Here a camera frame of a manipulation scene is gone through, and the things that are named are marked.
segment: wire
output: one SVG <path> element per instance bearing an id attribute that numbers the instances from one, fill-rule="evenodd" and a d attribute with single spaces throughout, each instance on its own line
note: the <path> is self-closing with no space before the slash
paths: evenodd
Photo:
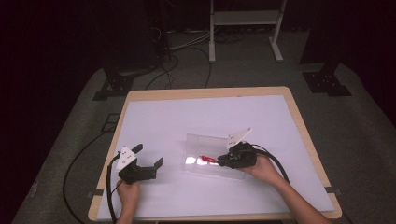
<path id="1" fill-rule="evenodd" d="M 176 60 L 175 65 L 173 65 L 173 66 L 171 67 L 171 69 L 166 70 L 165 72 L 159 74 L 159 75 L 156 76 L 154 79 L 152 79 L 152 80 L 150 81 L 150 83 L 146 86 L 145 90 L 148 90 L 148 89 L 149 89 L 149 86 L 150 86 L 157 78 L 159 78 L 159 77 L 165 75 L 166 73 L 168 73 L 168 72 L 172 71 L 174 68 L 176 68 L 176 66 L 178 65 L 178 58 L 177 58 L 175 55 L 172 55 L 172 54 L 171 54 L 171 57 L 173 57 L 173 58 Z"/>
<path id="2" fill-rule="evenodd" d="M 78 157 L 93 143 L 95 142 L 98 138 L 100 138 L 102 135 L 104 135 L 107 132 L 102 132 L 99 135 L 97 135 L 95 138 L 93 138 L 91 140 L 91 142 L 89 142 L 78 154 L 77 156 L 72 160 L 72 162 L 70 163 L 69 167 L 67 168 L 66 174 L 64 175 L 64 185 L 62 186 L 62 194 L 63 194 L 63 198 L 64 198 L 64 203 L 67 207 L 67 210 L 69 210 L 69 213 L 73 216 L 73 218 L 81 224 L 84 224 L 83 221 L 81 221 L 81 219 L 78 218 L 78 216 L 74 213 L 73 209 L 71 208 L 69 202 L 67 201 L 66 198 L 66 182 L 67 182 L 67 177 L 69 176 L 69 172 L 73 166 L 73 164 L 76 162 L 76 160 L 78 159 Z"/>
<path id="3" fill-rule="evenodd" d="M 207 33 L 207 30 L 185 30 L 181 33 L 189 34 L 189 35 L 201 35 L 202 33 Z"/>
<path id="4" fill-rule="evenodd" d="M 157 27 L 150 27 L 150 29 L 151 29 L 151 30 L 157 30 L 157 31 L 158 31 L 159 36 L 158 36 L 157 40 L 153 40 L 155 43 L 157 43 L 157 41 L 159 41 L 159 40 L 161 39 L 162 32 L 161 32 L 161 30 L 158 29 Z"/>
<path id="5" fill-rule="evenodd" d="M 172 83 L 175 81 L 175 78 L 164 67 L 163 67 L 163 71 L 165 71 L 166 75 L 168 76 L 168 84 L 165 86 L 165 89 L 167 87 L 169 87 L 169 90 L 172 90 Z"/>
<path id="6" fill-rule="evenodd" d="M 343 209 L 341 209 L 341 211 L 343 212 L 343 216 L 346 218 L 346 220 L 347 220 L 350 224 L 353 224 L 353 221 L 352 221 L 352 219 L 350 219 L 349 215 L 347 215 L 347 213 L 346 213 Z"/>
<path id="7" fill-rule="evenodd" d="M 214 33 L 216 33 L 217 31 L 219 31 L 220 29 L 221 29 L 221 26 L 217 26 L 216 29 L 215 29 L 215 31 L 214 31 Z M 196 38 L 196 39 L 193 39 L 192 41 L 190 41 L 190 42 L 188 42 L 188 43 L 186 43 L 186 44 L 183 44 L 183 45 L 180 45 L 180 46 L 176 46 L 176 47 L 172 47 L 172 48 L 169 48 L 169 49 L 170 49 L 170 50 L 183 49 L 183 48 L 186 48 L 186 47 L 188 47 L 188 46 L 198 44 L 199 42 L 202 42 L 202 41 L 208 39 L 209 37 L 210 37 L 210 32 L 209 32 L 209 31 L 206 31 L 206 34 L 204 34 L 204 35 L 202 35 L 202 36 L 200 36 L 200 37 L 198 37 L 198 38 Z"/>
<path id="8" fill-rule="evenodd" d="M 271 160 L 273 160 L 275 162 L 275 164 L 277 165 L 277 167 L 280 170 L 280 173 L 282 173 L 283 178 L 288 181 L 288 183 L 290 183 L 288 175 L 286 174 L 285 169 L 283 168 L 282 164 L 280 164 L 280 161 L 274 156 L 272 155 L 267 149 L 265 149 L 264 147 L 261 147 L 259 145 L 252 145 L 253 147 L 259 147 L 260 149 L 256 148 L 256 152 L 260 153 L 264 156 L 267 156 L 268 158 L 270 158 Z"/>
<path id="9" fill-rule="evenodd" d="M 207 88 L 207 84 L 208 84 L 209 79 L 210 79 L 211 72 L 212 72 L 212 64 L 211 64 L 210 61 L 209 61 L 209 56 L 208 56 L 207 53 L 206 53 L 204 50 L 202 50 L 202 49 L 198 49 L 198 48 L 183 48 L 183 49 L 196 49 L 196 50 L 201 51 L 201 52 L 206 56 L 207 61 L 208 61 L 208 63 L 209 63 L 209 73 L 208 73 L 208 75 L 207 75 L 206 82 L 205 82 L 205 89 L 206 89 L 206 88 Z M 174 50 L 173 52 L 181 51 L 181 50 L 183 50 L 183 49 L 176 49 L 176 50 Z"/>
<path id="10" fill-rule="evenodd" d="M 114 191 L 121 185 L 123 180 L 120 181 L 120 183 L 111 191 L 111 195 L 113 195 Z"/>
<path id="11" fill-rule="evenodd" d="M 238 37 L 236 35 L 222 35 L 218 34 L 215 37 L 215 42 L 216 44 L 222 44 L 222 45 L 229 45 L 229 44 L 234 44 L 236 42 L 242 41 L 245 39 L 245 34 L 240 34 L 242 37 Z"/>
<path id="12" fill-rule="evenodd" d="M 126 65 L 126 64 L 119 64 L 118 66 L 116 66 L 117 73 L 120 74 L 122 77 L 140 77 L 140 76 L 152 73 L 155 70 L 157 70 L 157 68 L 158 68 L 157 65 L 154 65 L 154 66 L 148 68 L 147 70 L 134 73 L 134 72 L 128 71 L 128 69 L 130 69 L 130 68 L 122 67 L 123 65 Z"/>
<path id="13" fill-rule="evenodd" d="M 106 175 L 106 194 L 107 194 L 107 204 L 108 204 L 108 210 L 110 211 L 111 219 L 113 220 L 114 223 L 117 222 L 116 214 L 114 213 L 114 208 L 113 208 L 113 201 L 111 199 L 111 196 L 113 193 L 111 192 L 111 166 L 113 165 L 113 162 L 117 160 L 120 157 L 120 153 L 117 154 L 111 160 L 110 164 L 107 166 L 107 175 Z"/>

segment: dark floor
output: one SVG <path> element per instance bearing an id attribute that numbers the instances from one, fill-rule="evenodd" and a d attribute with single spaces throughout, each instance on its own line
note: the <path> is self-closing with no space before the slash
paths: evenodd
<path id="1" fill-rule="evenodd" d="M 284 62 L 274 59 L 269 34 L 245 35 L 242 41 L 216 45 L 217 61 L 211 64 L 208 88 L 287 86 L 299 106 L 337 198 L 354 223 L 394 223 L 396 220 L 396 129 L 347 67 L 336 70 L 340 82 L 352 96 L 329 97 L 312 93 L 302 72 L 317 71 L 321 64 L 299 65 L 308 32 L 279 35 Z M 173 46 L 194 35 L 172 34 Z M 195 46 L 207 52 L 206 43 Z M 172 89 L 204 88 L 209 63 L 196 49 L 174 53 L 178 65 L 172 70 Z M 170 68 L 175 61 L 165 62 Z M 143 90 L 162 71 L 138 77 L 133 90 Z M 13 223 L 77 223 L 63 199 L 64 175 L 77 154 L 101 133 L 109 113 L 120 113 L 125 97 L 93 101 L 106 80 L 103 70 L 92 75 L 59 134 L 40 174 Z M 169 88 L 167 76 L 149 88 Z M 85 223 L 98 177 L 106 158 L 112 133 L 105 133 L 78 157 L 65 185 L 66 197 L 77 217 Z M 334 223 L 348 223 L 341 217 Z"/>

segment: red object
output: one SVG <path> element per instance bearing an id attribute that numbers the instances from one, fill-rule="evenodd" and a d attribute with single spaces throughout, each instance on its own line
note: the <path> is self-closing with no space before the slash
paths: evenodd
<path id="1" fill-rule="evenodd" d="M 216 162 L 217 162 L 216 159 L 213 159 L 213 158 L 210 158 L 210 157 L 207 157 L 207 156 L 201 156 L 201 159 L 202 159 L 203 161 L 208 161 L 208 162 L 213 162 L 213 163 L 216 163 Z"/>

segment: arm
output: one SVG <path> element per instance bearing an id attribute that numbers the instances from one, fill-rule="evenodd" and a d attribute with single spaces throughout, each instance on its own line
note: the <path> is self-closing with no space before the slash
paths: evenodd
<path id="1" fill-rule="evenodd" d="M 128 185 L 122 180 L 119 184 L 117 193 L 120 196 L 122 208 L 117 224 L 131 224 L 140 199 L 140 185 L 139 182 Z"/>
<path id="2" fill-rule="evenodd" d="M 257 155 L 257 161 L 254 166 L 242 168 L 240 170 L 272 185 L 283 198 L 290 211 L 294 214 L 298 223 L 331 223 L 329 219 L 308 203 L 285 179 L 283 179 L 267 157 Z"/>

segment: wrist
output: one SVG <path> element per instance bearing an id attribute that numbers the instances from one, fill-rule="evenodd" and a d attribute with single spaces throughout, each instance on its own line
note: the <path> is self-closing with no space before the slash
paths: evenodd
<path id="1" fill-rule="evenodd" d="M 285 185 L 288 185 L 289 183 L 282 176 L 277 176 L 269 180 L 268 184 L 270 184 L 275 189 L 279 189 L 284 187 Z"/>
<path id="2" fill-rule="evenodd" d="M 121 210 L 121 214 L 119 219 L 117 220 L 117 224 L 131 224 L 134 220 L 134 211 L 131 210 Z"/>

